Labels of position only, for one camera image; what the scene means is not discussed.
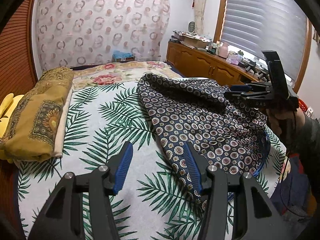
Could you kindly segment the person's right hand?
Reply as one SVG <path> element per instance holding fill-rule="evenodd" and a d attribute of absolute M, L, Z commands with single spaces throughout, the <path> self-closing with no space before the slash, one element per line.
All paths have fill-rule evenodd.
<path fill-rule="evenodd" d="M 305 124 L 305 114 L 298 108 L 296 111 L 267 109 L 270 128 L 285 145 L 288 151 L 293 150 L 298 134 Z"/>

